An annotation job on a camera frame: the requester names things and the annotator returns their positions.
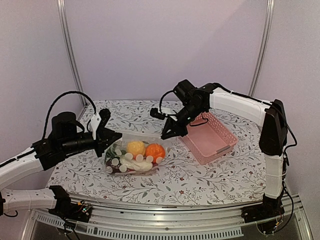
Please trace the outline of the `orange toy fruit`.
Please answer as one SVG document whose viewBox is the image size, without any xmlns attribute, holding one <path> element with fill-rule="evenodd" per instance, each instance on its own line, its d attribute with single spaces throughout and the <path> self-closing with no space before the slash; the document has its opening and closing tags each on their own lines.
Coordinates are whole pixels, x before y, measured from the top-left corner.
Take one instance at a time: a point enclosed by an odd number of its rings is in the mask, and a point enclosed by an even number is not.
<svg viewBox="0 0 320 240">
<path fill-rule="evenodd" d="M 164 147 L 158 143 L 149 144 L 145 149 L 145 159 L 148 163 L 159 164 L 166 156 Z"/>
</svg>

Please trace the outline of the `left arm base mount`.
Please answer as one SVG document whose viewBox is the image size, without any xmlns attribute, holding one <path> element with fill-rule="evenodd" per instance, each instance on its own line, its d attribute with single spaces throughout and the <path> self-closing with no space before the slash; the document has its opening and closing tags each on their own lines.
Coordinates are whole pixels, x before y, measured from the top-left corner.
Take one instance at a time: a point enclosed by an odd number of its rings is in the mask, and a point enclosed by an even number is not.
<svg viewBox="0 0 320 240">
<path fill-rule="evenodd" d="M 74 220 L 88 223 L 92 214 L 92 205 L 81 200 L 77 203 L 71 202 L 70 198 L 60 198 L 56 201 L 54 208 L 48 213 L 58 216 L 62 220 Z"/>
</svg>

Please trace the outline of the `clear zip top bag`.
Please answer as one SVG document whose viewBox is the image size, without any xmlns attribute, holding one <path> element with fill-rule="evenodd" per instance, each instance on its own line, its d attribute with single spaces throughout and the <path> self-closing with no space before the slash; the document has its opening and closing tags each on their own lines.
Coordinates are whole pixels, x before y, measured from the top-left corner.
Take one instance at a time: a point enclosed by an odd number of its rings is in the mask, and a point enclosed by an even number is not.
<svg viewBox="0 0 320 240">
<path fill-rule="evenodd" d="M 104 153 L 104 170 L 111 176 L 148 176 L 165 162 L 173 145 L 157 133 L 123 131 Z"/>
</svg>

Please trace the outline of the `white toy radish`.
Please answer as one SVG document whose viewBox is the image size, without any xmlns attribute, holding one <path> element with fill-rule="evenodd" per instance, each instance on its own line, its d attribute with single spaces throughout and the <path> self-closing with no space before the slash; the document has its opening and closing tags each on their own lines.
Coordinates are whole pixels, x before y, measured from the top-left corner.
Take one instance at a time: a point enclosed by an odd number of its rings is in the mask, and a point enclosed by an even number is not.
<svg viewBox="0 0 320 240">
<path fill-rule="evenodd" d="M 105 160 L 120 158 L 127 153 L 125 148 L 120 143 L 112 144 L 105 152 Z"/>
<path fill-rule="evenodd" d="M 136 160 L 120 159 L 120 163 L 126 167 L 127 170 L 136 172 L 147 172 L 153 168 L 153 164 L 147 161 L 137 162 Z"/>
</svg>

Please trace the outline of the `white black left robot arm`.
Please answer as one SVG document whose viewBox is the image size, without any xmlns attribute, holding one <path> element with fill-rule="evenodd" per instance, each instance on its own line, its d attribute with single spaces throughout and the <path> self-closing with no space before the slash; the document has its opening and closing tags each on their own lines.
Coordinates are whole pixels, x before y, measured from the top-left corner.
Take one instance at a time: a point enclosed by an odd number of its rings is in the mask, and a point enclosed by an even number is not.
<svg viewBox="0 0 320 240">
<path fill-rule="evenodd" d="M 108 109 L 92 115 L 88 130 L 73 112 L 62 112 L 51 120 L 48 137 L 31 145 L 17 156 L 0 165 L 0 213 L 31 209 L 48 209 L 63 220 L 87 221 L 89 204 L 73 203 L 60 185 L 36 190 L 12 190 L 9 186 L 36 173 L 47 171 L 70 157 L 93 150 L 100 158 L 105 150 L 122 137 L 121 133 L 106 128 L 111 113 Z"/>
</svg>

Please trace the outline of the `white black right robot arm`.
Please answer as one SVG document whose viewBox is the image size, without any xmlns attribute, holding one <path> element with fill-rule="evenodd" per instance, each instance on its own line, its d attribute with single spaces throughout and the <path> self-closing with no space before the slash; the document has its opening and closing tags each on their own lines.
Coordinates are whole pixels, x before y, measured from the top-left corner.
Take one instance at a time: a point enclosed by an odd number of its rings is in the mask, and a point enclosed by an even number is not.
<svg viewBox="0 0 320 240">
<path fill-rule="evenodd" d="M 283 103 L 279 100 L 266 101 L 234 92 L 219 83 L 207 83 L 196 87 L 187 79 L 180 81 L 172 93 L 182 102 L 178 112 L 160 104 L 157 112 L 166 118 L 161 133 L 163 140 L 184 137 L 188 134 L 187 125 L 196 117 L 210 109 L 222 110 L 245 118 L 260 127 L 259 148 L 266 164 L 266 187 L 264 196 L 268 199 L 259 206 L 262 218 L 269 218 L 278 210 L 274 199 L 280 198 L 284 191 L 285 164 L 287 155 L 288 127 Z"/>
</svg>

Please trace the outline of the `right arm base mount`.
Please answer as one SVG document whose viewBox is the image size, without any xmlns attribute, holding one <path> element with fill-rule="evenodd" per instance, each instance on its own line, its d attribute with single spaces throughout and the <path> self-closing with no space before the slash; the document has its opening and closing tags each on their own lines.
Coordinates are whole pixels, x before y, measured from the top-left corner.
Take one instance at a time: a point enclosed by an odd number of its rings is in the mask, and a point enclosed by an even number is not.
<svg viewBox="0 0 320 240">
<path fill-rule="evenodd" d="M 241 209 L 241 217 L 245 223 L 277 217 L 284 213 L 285 210 L 282 202 L 273 198 L 264 199 L 261 204 L 247 206 Z"/>
</svg>

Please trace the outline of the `yellow toy fruit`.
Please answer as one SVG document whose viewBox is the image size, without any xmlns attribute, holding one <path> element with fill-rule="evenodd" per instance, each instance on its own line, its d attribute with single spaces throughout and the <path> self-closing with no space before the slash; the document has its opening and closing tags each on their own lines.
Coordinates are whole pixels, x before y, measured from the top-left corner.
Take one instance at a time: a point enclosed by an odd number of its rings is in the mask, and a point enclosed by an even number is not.
<svg viewBox="0 0 320 240">
<path fill-rule="evenodd" d="M 144 155 L 146 147 L 143 141 L 131 141 L 127 144 L 126 151 L 136 157 L 137 155 Z"/>
</svg>

